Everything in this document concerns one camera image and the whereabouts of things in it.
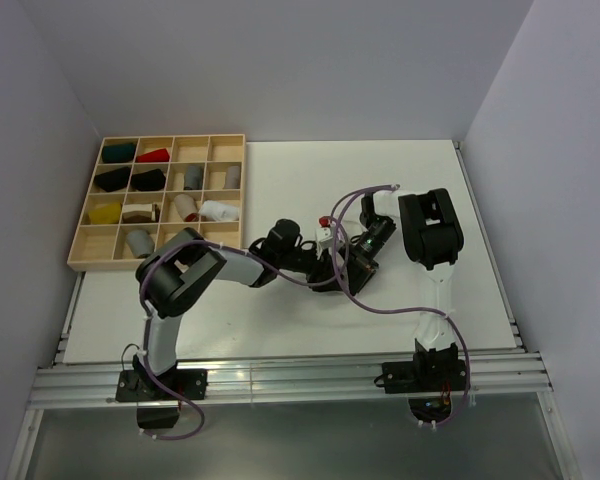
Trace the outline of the grey sock with black stripes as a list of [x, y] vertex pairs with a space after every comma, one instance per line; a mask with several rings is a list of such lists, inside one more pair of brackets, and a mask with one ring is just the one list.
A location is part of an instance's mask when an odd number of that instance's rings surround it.
[[131, 230], [126, 235], [126, 244], [132, 255], [136, 259], [149, 257], [155, 248], [154, 240], [151, 235], [142, 229]]

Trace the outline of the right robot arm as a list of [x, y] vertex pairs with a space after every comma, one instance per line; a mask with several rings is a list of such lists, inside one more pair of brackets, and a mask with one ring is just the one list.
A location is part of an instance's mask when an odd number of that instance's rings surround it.
[[360, 292], [374, 276], [378, 268], [375, 257], [397, 230], [408, 259], [419, 266], [422, 281], [424, 305], [401, 310], [419, 315], [413, 357], [385, 363], [377, 386], [387, 393], [466, 389], [469, 365], [460, 354], [467, 346], [449, 316], [452, 276], [464, 247], [464, 235], [449, 192], [444, 188], [424, 194], [395, 187], [368, 190], [362, 194], [360, 222], [365, 232], [349, 247], [349, 295]]

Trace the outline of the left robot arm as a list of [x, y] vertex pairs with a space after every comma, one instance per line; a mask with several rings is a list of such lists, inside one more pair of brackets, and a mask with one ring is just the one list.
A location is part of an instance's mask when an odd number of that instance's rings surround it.
[[297, 223], [276, 222], [268, 234], [241, 250], [212, 243], [185, 228], [138, 267], [139, 300], [145, 310], [141, 349], [133, 359], [139, 388], [163, 399], [175, 388], [176, 343], [183, 315], [215, 280], [261, 288], [285, 271], [301, 273], [297, 284], [328, 291], [346, 278], [352, 246], [346, 231], [327, 229], [326, 248], [304, 242]]

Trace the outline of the light grey rolled sock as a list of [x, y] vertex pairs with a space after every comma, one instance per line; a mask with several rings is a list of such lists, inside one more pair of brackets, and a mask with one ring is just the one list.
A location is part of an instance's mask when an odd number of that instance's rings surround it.
[[224, 189], [238, 190], [241, 185], [241, 166], [232, 165], [227, 168]]

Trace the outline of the beige rolled sock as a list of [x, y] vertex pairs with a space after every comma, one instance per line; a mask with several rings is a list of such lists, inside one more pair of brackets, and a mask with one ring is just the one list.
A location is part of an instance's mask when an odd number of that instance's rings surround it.
[[199, 220], [196, 200], [193, 197], [187, 194], [179, 194], [174, 198], [173, 204], [177, 214], [184, 222], [194, 222]]

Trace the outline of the white brown rolled sock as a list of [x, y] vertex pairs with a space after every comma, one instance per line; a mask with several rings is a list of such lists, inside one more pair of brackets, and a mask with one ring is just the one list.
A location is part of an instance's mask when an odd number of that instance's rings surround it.
[[156, 223], [159, 217], [160, 207], [154, 202], [124, 204], [121, 209], [121, 222], [124, 224]]

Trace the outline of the black rolled sock right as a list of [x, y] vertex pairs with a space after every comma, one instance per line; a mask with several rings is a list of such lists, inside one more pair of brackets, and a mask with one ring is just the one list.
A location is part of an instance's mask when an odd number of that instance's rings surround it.
[[133, 191], [155, 192], [164, 189], [166, 183], [165, 173], [160, 169], [135, 173], [131, 176], [130, 186]]

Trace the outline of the black rolled sock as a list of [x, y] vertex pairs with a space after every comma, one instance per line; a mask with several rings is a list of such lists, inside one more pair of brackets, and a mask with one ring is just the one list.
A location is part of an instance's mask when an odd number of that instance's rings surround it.
[[130, 167], [122, 167], [97, 174], [94, 177], [94, 185], [101, 191], [111, 193], [125, 190], [131, 175]]
[[130, 186], [133, 191], [155, 192], [164, 189], [166, 183], [165, 173], [160, 169], [135, 173], [131, 176]]

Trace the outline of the wooden compartment tray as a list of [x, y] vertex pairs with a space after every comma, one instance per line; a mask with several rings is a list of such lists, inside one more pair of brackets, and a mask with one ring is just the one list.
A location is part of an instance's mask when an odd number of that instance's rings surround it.
[[[128, 163], [103, 164], [101, 151], [105, 145], [134, 142], [134, 159]], [[170, 153], [168, 163], [136, 163], [138, 155], [167, 148]], [[192, 164], [204, 166], [204, 182], [201, 190], [184, 190], [183, 180], [186, 168]], [[224, 189], [227, 168], [241, 166], [241, 185], [238, 190]], [[122, 167], [130, 167], [131, 175], [125, 190], [106, 193], [94, 185], [97, 174]], [[135, 173], [160, 169], [165, 173], [164, 189], [155, 192], [133, 191], [131, 176]], [[187, 194], [196, 200], [198, 212], [206, 200], [215, 200], [240, 208], [240, 219], [234, 222], [207, 221], [199, 215], [199, 220], [184, 222], [176, 212], [174, 198]], [[87, 194], [83, 202], [80, 220], [76, 227], [68, 265], [77, 272], [95, 270], [133, 270], [144, 259], [133, 257], [126, 235], [134, 229], [146, 230], [154, 240], [154, 250], [186, 227], [198, 231], [204, 238], [224, 243], [232, 247], [243, 244], [243, 217], [246, 199], [246, 138], [242, 134], [211, 135], [158, 135], [158, 136], [119, 136], [102, 140], [95, 166], [91, 174]], [[160, 207], [159, 221], [156, 223], [124, 224], [120, 221], [112, 225], [91, 225], [87, 212], [109, 203], [157, 203]]]

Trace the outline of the red rolled sock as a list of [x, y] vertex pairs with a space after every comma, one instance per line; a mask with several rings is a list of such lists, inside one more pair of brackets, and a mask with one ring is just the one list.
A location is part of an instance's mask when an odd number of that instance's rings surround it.
[[170, 161], [170, 153], [167, 148], [160, 148], [150, 152], [138, 155], [135, 159], [136, 163], [168, 163]]

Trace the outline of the yellow rolled sock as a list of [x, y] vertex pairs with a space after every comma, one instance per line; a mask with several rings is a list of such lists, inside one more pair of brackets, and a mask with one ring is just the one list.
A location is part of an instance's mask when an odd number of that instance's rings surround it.
[[120, 203], [109, 203], [87, 212], [91, 225], [112, 225], [120, 221], [122, 205]]

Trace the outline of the black rolled sock left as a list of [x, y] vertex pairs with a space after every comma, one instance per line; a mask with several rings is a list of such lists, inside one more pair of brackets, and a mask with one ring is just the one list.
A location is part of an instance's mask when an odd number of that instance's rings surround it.
[[94, 177], [94, 185], [101, 191], [111, 193], [125, 190], [131, 175], [130, 167], [122, 167], [97, 174]]

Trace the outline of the dark green rolled sock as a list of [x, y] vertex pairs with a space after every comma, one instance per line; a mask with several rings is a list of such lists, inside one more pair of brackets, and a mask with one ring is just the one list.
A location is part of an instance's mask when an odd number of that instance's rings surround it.
[[134, 142], [105, 145], [101, 151], [103, 164], [128, 163], [134, 159], [136, 144]]

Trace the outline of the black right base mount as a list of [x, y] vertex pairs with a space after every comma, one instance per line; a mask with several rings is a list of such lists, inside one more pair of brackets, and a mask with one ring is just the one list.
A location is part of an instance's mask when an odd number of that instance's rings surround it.
[[374, 385], [386, 394], [461, 392], [467, 386], [465, 362], [452, 360], [427, 363], [411, 361], [384, 362]]

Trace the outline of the aluminium frame rail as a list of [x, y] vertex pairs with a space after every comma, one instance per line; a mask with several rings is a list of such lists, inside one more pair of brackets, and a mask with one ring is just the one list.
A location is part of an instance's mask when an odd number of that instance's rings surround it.
[[[202, 406], [276, 402], [386, 399], [373, 384], [384, 362], [400, 355], [346, 355], [183, 361], [186, 370], [208, 373]], [[117, 407], [118, 364], [66, 365], [36, 373], [27, 408]], [[552, 383], [538, 353], [477, 354], [471, 357], [474, 395], [551, 392]]]

